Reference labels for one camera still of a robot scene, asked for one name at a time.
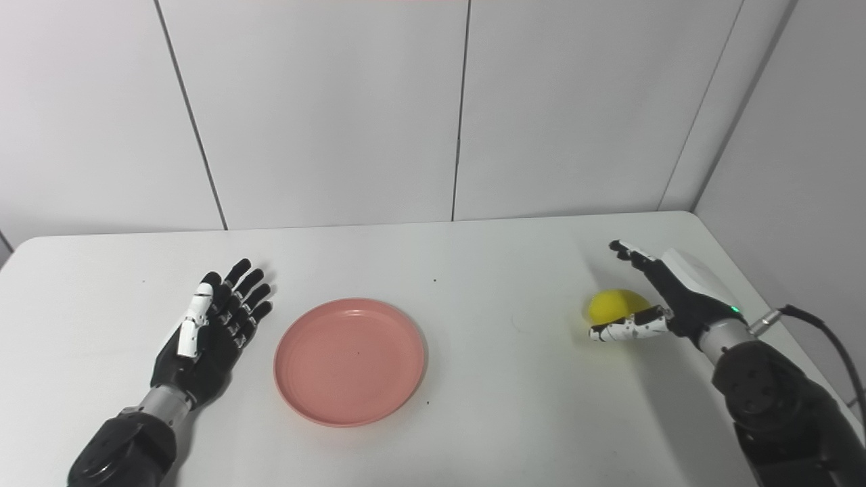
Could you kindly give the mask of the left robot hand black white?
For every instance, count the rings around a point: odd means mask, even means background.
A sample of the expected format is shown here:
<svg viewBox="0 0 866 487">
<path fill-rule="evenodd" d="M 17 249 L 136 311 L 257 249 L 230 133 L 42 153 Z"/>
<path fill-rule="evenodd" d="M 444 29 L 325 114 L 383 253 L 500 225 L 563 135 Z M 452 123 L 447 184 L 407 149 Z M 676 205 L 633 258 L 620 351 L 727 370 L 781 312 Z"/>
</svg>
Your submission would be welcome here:
<svg viewBox="0 0 866 487">
<path fill-rule="evenodd" d="M 243 258 L 228 274 L 208 272 L 154 363 L 150 386 L 169 386 L 195 410 L 226 388 L 242 352 L 272 311 L 264 271 Z"/>
</svg>

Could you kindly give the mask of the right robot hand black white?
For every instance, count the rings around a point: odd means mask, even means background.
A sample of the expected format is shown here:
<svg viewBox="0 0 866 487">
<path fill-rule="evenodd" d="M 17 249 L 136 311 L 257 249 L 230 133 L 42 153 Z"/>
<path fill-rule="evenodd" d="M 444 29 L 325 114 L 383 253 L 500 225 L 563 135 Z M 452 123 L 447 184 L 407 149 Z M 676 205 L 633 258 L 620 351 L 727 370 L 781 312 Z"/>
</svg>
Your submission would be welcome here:
<svg viewBox="0 0 866 487">
<path fill-rule="evenodd" d="M 591 340 L 640 340 L 669 332 L 690 340 L 715 363 L 727 349 L 754 339 L 731 290 L 695 256 L 669 248 L 656 258 L 621 239 L 610 241 L 609 248 L 643 273 L 663 304 L 590 326 Z"/>
</svg>

